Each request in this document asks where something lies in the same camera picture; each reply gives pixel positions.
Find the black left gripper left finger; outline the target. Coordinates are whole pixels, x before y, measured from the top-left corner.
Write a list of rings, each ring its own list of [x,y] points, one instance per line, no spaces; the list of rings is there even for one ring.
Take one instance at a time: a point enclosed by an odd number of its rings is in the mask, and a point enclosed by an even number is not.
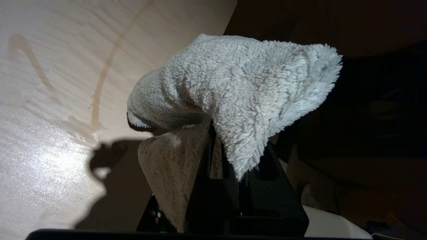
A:
[[[228,162],[223,144],[221,179],[211,179],[217,133],[209,123],[208,140],[197,170],[185,215],[186,233],[229,233],[230,223],[240,215],[238,184],[233,167]]]

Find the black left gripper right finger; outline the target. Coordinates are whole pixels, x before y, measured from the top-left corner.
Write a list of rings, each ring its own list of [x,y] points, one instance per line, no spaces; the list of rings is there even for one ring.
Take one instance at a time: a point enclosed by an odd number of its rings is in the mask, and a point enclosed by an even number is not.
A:
[[[239,201],[238,229],[243,234],[303,236],[308,229],[308,216],[271,144],[239,183]]]

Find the light blue microfiber cloth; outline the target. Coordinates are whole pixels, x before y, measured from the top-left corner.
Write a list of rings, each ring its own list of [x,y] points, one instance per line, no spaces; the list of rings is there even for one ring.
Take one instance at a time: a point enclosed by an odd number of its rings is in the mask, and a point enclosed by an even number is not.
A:
[[[342,67],[342,55],[328,45],[201,34],[140,78],[127,118],[167,130],[140,144],[138,160],[173,227],[184,231],[210,121],[241,181],[269,138],[319,108]]]

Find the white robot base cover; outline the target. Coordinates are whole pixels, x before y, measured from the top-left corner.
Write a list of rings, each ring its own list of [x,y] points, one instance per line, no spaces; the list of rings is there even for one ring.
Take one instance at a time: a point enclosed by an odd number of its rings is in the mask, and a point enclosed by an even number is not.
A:
[[[337,214],[303,205],[309,225],[305,237],[370,239],[371,234]]]

